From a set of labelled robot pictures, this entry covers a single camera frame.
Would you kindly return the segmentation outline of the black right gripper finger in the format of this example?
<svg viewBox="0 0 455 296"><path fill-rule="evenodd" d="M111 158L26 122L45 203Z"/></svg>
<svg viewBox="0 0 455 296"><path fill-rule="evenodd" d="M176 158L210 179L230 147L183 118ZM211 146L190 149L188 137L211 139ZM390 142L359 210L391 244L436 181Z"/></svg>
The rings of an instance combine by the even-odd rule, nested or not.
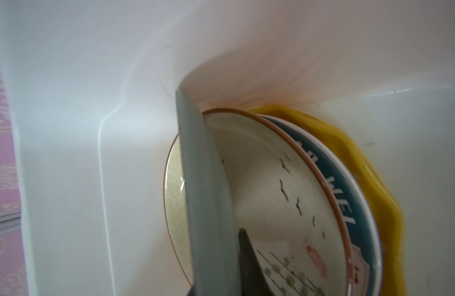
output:
<svg viewBox="0 0 455 296"><path fill-rule="evenodd" d="M238 241L240 246L239 264L243 296L273 296L268 283L263 276L263 271L247 231L239 229Z"/></svg>

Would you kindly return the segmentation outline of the small blue patterned plate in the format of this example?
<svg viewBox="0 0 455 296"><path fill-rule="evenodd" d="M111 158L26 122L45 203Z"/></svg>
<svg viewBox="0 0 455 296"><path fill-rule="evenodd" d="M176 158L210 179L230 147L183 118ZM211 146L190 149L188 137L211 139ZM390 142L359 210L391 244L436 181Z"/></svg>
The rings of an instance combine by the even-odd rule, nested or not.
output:
<svg viewBox="0 0 455 296"><path fill-rule="evenodd" d="M176 91L195 293L242 295L238 228L226 173L196 104Z"/></svg>

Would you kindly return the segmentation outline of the cream plate with leaf motif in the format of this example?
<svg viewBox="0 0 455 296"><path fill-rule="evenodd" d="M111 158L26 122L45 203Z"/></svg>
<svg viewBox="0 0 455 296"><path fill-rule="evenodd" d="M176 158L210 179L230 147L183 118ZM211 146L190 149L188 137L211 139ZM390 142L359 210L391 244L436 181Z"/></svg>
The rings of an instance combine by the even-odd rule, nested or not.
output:
<svg viewBox="0 0 455 296"><path fill-rule="evenodd" d="M345 220L306 152L252 113L213 109L202 115L226 173L238 233L247 231L274 296L352 295L352 244ZM166 164L164 208L190 295L197 296L179 134Z"/></svg>

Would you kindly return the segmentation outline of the white plate green lettered rim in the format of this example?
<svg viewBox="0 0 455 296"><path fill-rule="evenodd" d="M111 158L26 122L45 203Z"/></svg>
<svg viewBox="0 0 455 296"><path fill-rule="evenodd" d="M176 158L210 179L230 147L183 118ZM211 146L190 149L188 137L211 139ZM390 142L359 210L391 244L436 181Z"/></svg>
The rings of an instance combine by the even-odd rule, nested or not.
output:
<svg viewBox="0 0 455 296"><path fill-rule="evenodd" d="M380 294L384 264L377 224L359 184L343 162L319 139L286 120L263 115L309 155L331 188L352 242L353 295Z"/></svg>

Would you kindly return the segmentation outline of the yellow scalloped dotted plate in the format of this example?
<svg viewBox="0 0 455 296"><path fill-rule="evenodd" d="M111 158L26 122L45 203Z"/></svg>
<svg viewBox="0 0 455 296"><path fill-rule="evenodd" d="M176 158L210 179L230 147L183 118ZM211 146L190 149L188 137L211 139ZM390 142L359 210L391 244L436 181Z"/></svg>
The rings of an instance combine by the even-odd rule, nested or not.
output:
<svg viewBox="0 0 455 296"><path fill-rule="evenodd" d="M378 296L405 296L403 212L361 149L340 129L305 113L284 106L260 107L252 112L277 117L305 129L349 169L365 195L380 235L384 275Z"/></svg>

